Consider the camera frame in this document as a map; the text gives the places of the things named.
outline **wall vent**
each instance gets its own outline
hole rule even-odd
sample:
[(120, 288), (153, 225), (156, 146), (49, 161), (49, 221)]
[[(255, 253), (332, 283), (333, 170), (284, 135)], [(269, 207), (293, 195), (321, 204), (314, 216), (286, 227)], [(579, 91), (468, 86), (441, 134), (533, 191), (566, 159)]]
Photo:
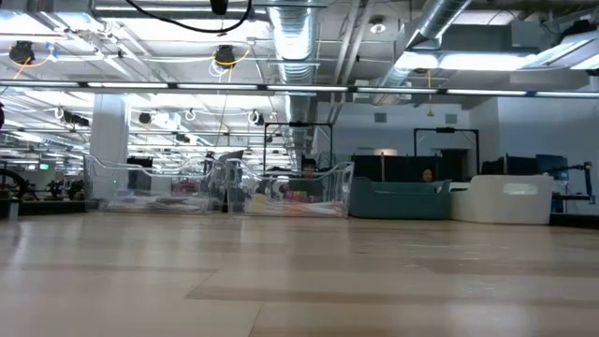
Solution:
[(384, 112), (376, 112), (374, 114), (374, 122), (375, 123), (386, 123), (387, 122), (387, 114)]
[(458, 114), (457, 113), (446, 113), (446, 124), (447, 125), (456, 125), (458, 123)]

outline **clear plastic bin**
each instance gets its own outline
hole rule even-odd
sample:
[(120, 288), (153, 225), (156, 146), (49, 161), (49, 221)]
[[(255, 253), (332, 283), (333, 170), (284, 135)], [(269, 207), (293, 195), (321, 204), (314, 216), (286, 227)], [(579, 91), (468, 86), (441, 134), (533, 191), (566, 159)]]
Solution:
[(220, 212), (226, 192), (225, 165), (203, 157), (158, 169), (87, 155), (85, 174), (86, 197), (102, 211)]
[(346, 217), (354, 163), (313, 178), (297, 172), (255, 172), (239, 159), (226, 162), (228, 210), (233, 214)]

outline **teal bin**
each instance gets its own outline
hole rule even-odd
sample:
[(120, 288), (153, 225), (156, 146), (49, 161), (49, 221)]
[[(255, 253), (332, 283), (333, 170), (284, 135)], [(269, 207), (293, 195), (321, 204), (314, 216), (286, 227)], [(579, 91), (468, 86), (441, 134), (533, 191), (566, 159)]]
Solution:
[(355, 178), (349, 213), (372, 219), (447, 219), (451, 209), (449, 184), (373, 183), (368, 178)]

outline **air duct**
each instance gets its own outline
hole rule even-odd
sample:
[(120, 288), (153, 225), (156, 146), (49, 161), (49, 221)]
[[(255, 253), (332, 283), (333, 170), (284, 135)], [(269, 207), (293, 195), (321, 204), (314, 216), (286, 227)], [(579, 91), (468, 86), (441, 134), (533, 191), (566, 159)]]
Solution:
[[(414, 70), (409, 64), (403, 52), (410, 50), (415, 45), (424, 41), (433, 40), (437, 48), (440, 46), (441, 35), (449, 28), (451, 23), (470, 5), (472, 0), (428, 0), (424, 5), (422, 16), (418, 19), (417, 26), (411, 33), (405, 33), (406, 27), (402, 28), (404, 39), (402, 45), (398, 46), (400, 58), (396, 61), (386, 76), (377, 85), (383, 87), (398, 87), (402, 85), (410, 72)], [(373, 103), (380, 105), (385, 95), (377, 95)]]
[[(270, 21), (274, 27), (273, 40), (277, 58), (283, 61), (296, 61), (295, 64), (279, 65), (281, 81), (285, 84), (311, 84), (314, 79), (314, 66), (297, 61), (310, 61), (314, 51), (314, 25), (316, 11), (306, 7), (270, 7)], [(314, 100), (306, 95), (285, 97), (285, 115), (288, 122), (313, 123), (315, 119)], [(306, 146), (305, 130), (290, 130), (287, 146), (289, 154), (297, 161), (298, 150)]]

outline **wooden floor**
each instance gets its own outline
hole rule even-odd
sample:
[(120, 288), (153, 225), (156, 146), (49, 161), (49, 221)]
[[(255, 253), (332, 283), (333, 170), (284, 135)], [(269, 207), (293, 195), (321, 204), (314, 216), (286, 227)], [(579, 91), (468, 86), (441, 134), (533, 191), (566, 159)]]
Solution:
[(0, 224), (0, 336), (599, 336), (599, 232), (101, 214)]

